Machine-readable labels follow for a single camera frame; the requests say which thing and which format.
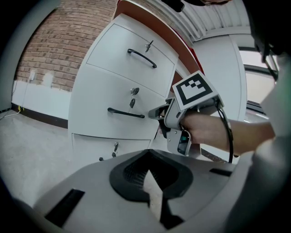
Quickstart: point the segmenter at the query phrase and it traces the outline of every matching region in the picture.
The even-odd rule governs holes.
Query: white cabinet door
[[[141,151],[148,148],[150,140],[123,140],[110,139],[101,137],[89,137],[84,135],[73,134],[73,152],[75,156],[82,157],[82,166],[98,162],[102,157],[104,160],[111,159],[112,153],[116,156]]]
[[[87,64],[119,74],[166,97],[178,57],[171,61],[155,47],[155,41],[146,53],[147,43],[149,41],[139,35],[113,24],[95,46]],[[128,49],[146,56],[157,68],[153,68],[153,65],[140,55],[133,52],[129,54]]]
[[[133,109],[131,88],[140,90]],[[153,139],[159,123],[148,118],[148,111],[165,103],[165,98],[124,77],[85,65],[75,81],[70,100],[69,130],[94,137]],[[145,115],[145,118],[110,113],[107,109]]]

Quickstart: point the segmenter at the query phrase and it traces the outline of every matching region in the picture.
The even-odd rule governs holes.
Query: gray floor
[[[80,168],[78,158],[69,153],[67,133],[23,115],[0,121],[0,174],[14,197],[33,206],[41,195]]]

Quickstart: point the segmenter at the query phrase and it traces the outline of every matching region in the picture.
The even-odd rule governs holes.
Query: black handle
[[[144,59],[148,60],[151,64],[153,64],[153,68],[156,68],[157,67],[156,64],[153,61],[151,61],[150,59],[148,59],[146,56],[143,56],[141,53],[139,53],[139,52],[137,52],[137,51],[135,51],[133,49],[128,49],[127,52],[128,53],[136,53],[137,55],[142,56]]]
[[[125,111],[119,111],[119,110],[116,110],[116,109],[113,109],[111,107],[109,107],[107,109],[108,112],[112,112],[112,113],[117,113],[117,114],[122,114],[122,115],[127,115],[127,116],[131,116],[131,117],[138,117],[138,118],[145,118],[144,115],[137,115],[137,114],[131,114],[131,113],[127,113]]]

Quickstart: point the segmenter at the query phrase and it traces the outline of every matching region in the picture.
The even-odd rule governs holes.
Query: electrical outlet
[[[34,80],[35,79],[35,71],[30,72],[29,80]]]

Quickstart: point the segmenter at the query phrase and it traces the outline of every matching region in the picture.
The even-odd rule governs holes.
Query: forearm
[[[253,151],[263,141],[273,138],[269,123],[246,123],[230,121],[233,133],[234,154]],[[192,143],[206,144],[229,151],[226,129],[219,117],[193,114],[186,116],[182,124],[190,131]]]

